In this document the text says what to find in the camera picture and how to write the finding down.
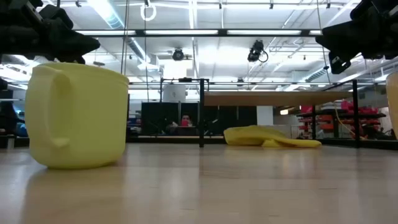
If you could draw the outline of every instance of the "yellow cloth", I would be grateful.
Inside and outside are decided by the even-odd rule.
[[[228,128],[224,131],[227,144],[233,146],[306,147],[321,146],[316,140],[289,139],[282,132],[263,126]]]

